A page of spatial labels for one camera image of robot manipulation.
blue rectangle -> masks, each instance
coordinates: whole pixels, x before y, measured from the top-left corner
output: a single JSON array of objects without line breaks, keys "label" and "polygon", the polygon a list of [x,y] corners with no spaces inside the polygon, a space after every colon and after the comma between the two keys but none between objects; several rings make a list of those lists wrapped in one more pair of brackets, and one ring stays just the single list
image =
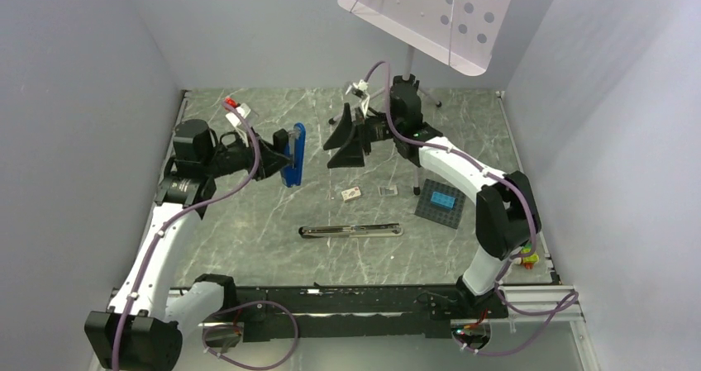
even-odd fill
[{"label": "blue rectangle", "polygon": [[440,208],[445,208],[446,210],[452,210],[455,206],[455,198],[440,192],[434,192],[431,195],[431,204]]}]

purple cable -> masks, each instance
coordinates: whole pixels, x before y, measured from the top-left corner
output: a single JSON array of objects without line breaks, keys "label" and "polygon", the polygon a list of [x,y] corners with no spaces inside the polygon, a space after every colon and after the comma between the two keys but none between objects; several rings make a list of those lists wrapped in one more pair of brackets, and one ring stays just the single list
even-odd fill
[{"label": "purple cable", "polygon": [[[368,71],[368,73],[365,75],[364,81],[369,82],[370,76],[372,76],[373,72],[382,64],[386,64],[386,66],[387,66],[387,78],[385,79],[385,84],[384,84],[384,89],[385,89],[385,92],[384,92],[384,112],[387,115],[387,122],[389,124],[389,129],[392,131],[392,134],[395,137],[399,138],[401,141],[406,142],[407,144],[410,144],[410,145],[427,146],[429,148],[435,148],[437,150],[444,150],[445,152],[450,152],[452,154],[456,154],[456,155],[460,156],[461,158],[470,162],[470,164],[472,164],[478,171],[480,171],[480,172],[483,171],[484,166],[482,166],[479,162],[477,162],[477,160],[475,160],[472,156],[466,154],[465,152],[463,152],[461,150],[458,150],[455,148],[449,149],[448,147],[446,147],[444,145],[429,144],[429,143],[423,142],[423,141],[412,140],[410,138],[407,138],[407,137],[399,134],[399,132],[397,131],[397,128],[394,126],[394,122],[392,121],[392,116],[390,114],[389,89],[390,89],[392,77],[391,77],[389,62],[378,61],[377,63],[375,63],[372,66],[372,68],[370,68],[370,71]],[[516,195],[516,197],[518,198],[518,201],[521,203],[521,205],[523,207],[523,211],[526,213],[526,220],[528,222],[528,230],[530,232],[531,250],[528,251],[527,253],[519,253],[519,254],[511,255],[509,258],[510,259],[525,258],[525,257],[533,255],[536,252],[536,243],[537,243],[537,241],[536,241],[536,224],[533,220],[533,215],[531,214],[531,208],[528,206],[528,201],[523,196],[523,193],[521,193],[521,191],[518,190],[518,188],[516,188],[515,185],[513,185],[512,183],[510,183],[506,179],[499,177],[496,174],[492,174],[489,171],[487,172],[487,177],[493,179],[494,181],[496,181],[498,183],[501,183],[502,185],[507,187],[510,191],[512,191]],[[506,274],[506,272],[508,271],[508,268],[510,266],[511,266],[510,262],[505,263],[504,266],[502,267],[502,270],[499,271],[499,273],[497,274],[497,278],[494,281],[494,291],[496,292],[496,294],[499,297],[499,299],[501,300],[501,302],[504,305],[506,305],[509,309],[512,309],[516,313],[520,313],[522,315],[527,315],[527,316],[549,315],[549,316],[546,319],[546,321],[542,324],[542,326],[540,326],[538,328],[538,330],[531,336],[531,338],[529,338],[526,342],[524,342],[523,344],[521,344],[517,348],[515,348],[513,350],[508,350],[506,352],[499,352],[499,353],[482,353],[482,352],[479,352],[478,350],[477,351],[473,350],[474,353],[476,353],[476,354],[479,352],[479,354],[484,354],[487,356],[500,356],[500,355],[505,356],[505,355],[514,354],[520,350],[523,350],[523,348],[529,346],[543,332],[545,327],[548,324],[550,324],[550,321],[552,320],[553,317],[555,317],[555,314],[557,312],[564,311],[568,307],[571,307],[572,305],[574,305],[577,302],[577,300],[579,298],[579,294],[575,291],[575,292],[567,294],[564,298],[562,298],[562,301],[558,302],[558,304],[552,310],[549,310],[549,311],[528,312],[528,311],[522,311],[520,309],[517,309],[511,302],[507,301],[507,299],[504,297],[504,295],[502,295],[502,293],[498,290],[500,287],[498,281],[504,277],[504,275]]]},{"label": "purple cable", "polygon": [[219,311],[217,313],[214,313],[214,315],[222,315],[224,313],[238,311],[239,309],[243,309],[244,307],[252,307],[254,305],[259,305],[259,304],[260,305],[271,305],[273,307],[277,307],[279,310],[283,311],[283,313],[289,317],[289,320],[292,321],[292,327],[294,328],[294,338],[292,341],[292,345],[289,347],[287,354],[285,356],[283,356],[282,359],[280,359],[278,362],[271,364],[271,365],[265,365],[263,367],[256,367],[254,365],[247,365],[247,364],[239,363],[239,362],[235,361],[234,359],[231,359],[229,357],[226,357],[223,354],[216,352],[214,349],[207,346],[207,335],[209,335],[209,333],[211,331],[216,330],[217,326],[207,328],[204,331],[204,333],[202,334],[202,345],[205,347],[205,349],[207,349],[207,352],[217,356],[218,359],[222,359],[229,364],[235,365],[236,367],[241,367],[242,369],[250,369],[253,371],[266,371],[268,369],[274,369],[274,368],[280,366],[285,361],[287,361],[292,356],[292,353],[294,353],[294,350],[297,349],[297,345],[299,344],[299,326],[297,325],[297,320],[294,319],[294,315],[292,314],[292,312],[290,312],[286,307],[283,307],[279,303],[272,302],[272,301],[253,301],[253,302],[247,302],[247,303],[241,304],[237,307],[232,307],[229,309],[225,309],[223,311]]},{"label": "purple cable", "polygon": [[[248,136],[251,139],[255,139],[255,133],[253,132],[253,129],[249,126],[248,122],[244,117],[241,116],[241,114],[232,106],[229,104],[222,102],[222,105],[224,108],[226,108],[229,112],[233,113],[241,122],[241,124],[244,126],[246,129],[246,132],[248,133]],[[239,192],[243,187],[245,187],[252,179],[253,176],[255,175],[255,172],[258,171],[258,166],[260,164],[260,147],[258,146],[258,141],[252,140],[251,144],[253,145],[253,155],[254,155],[254,160],[253,160],[253,167],[250,169],[250,173],[244,179],[236,185],[235,188],[233,188],[230,192],[225,193],[221,195],[220,197],[215,197],[209,200],[205,200],[204,202],[196,203],[193,204],[190,207],[186,207],[180,212],[176,213],[174,216],[172,216],[169,220],[163,223],[162,227],[160,228],[160,232],[166,232],[168,231],[168,228],[170,228],[171,225],[173,225],[174,222],[176,222],[180,217],[184,216],[185,214],[197,210],[200,207],[205,207],[210,204],[219,202],[220,200],[224,200],[226,198],[229,198]],[[149,247],[146,250],[146,254],[144,254],[144,259],[141,261],[141,265],[139,266],[139,271],[136,274],[136,277],[134,278],[134,284],[131,286],[131,293],[138,293],[139,292],[139,287],[141,286],[141,281],[144,279],[144,276],[146,275],[146,270],[149,267],[149,262],[151,261],[151,257],[153,256],[153,253],[155,251],[155,247],[158,245],[158,242],[160,240],[160,236],[158,233],[156,233],[151,239],[151,242],[149,243]],[[126,305],[124,306],[124,310],[122,311],[122,315],[119,316],[119,321],[117,322],[117,331],[114,334],[114,344],[112,345],[112,370],[113,371],[119,371],[119,349],[120,345],[122,343],[122,334],[124,333],[124,325],[126,324],[126,317],[129,315],[129,312],[131,312],[131,307],[134,305],[134,298],[129,296],[126,299]]]},{"label": "purple cable", "polygon": [[[530,344],[532,344],[533,342],[535,342],[536,339],[537,339],[537,338],[543,333],[543,331],[546,329],[546,327],[548,327],[548,325],[549,325],[550,322],[552,321],[552,318],[555,317],[555,314],[556,314],[557,312],[562,311],[562,310],[566,309],[567,307],[569,307],[569,306],[571,305],[571,303],[576,302],[577,296],[578,296],[577,292],[573,292],[573,293],[569,293],[569,294],[565,295],[565,297],[562,298],[562,300],[561,300],[560,302],[557,303],[557,305],[555,306],[555,308],[553,308],[553,310],[550,311],[550,315],[546,318],[545,321],[543,321],[543,324],[541,324],[541,325],[538,327],[538,329],[537,329],[535,332],[533,332],[533,334],[531,335],[531,337],[528,338],[525,342],[523,342],[522,344],[520,344],[519,346],[517,346],[517,347],[515,347],[515,348],[513,348],[513,349],[505,350],[505,351],[503,351],[503,352],[483,352],[483,351],[481,351],[481,350],[472,349],[472,348],[470,348],[470,347],[467,346],[467,345],[466,345],[466,346],[463,346],[463,343],[460,342],[454,335],[453,335],[453,340],[458,344],[458,346],[459,346],[462,350],[469,350],[469,351],[472,352],[473,354],[478,354],[478,355],[480,355],[480,356],[502,357],[502,356],[510,356],[510,355],[512,355],[512,354],[516,354],[516,353],[520,352],[521,350],[526,349]],[[567,301],[567,299],[569,299],[570,297],[575,297],[575,299],[573,299],[572,301],[570,301],[570,305],[566,305],[566,304],[565,304],[565,301]]]}]

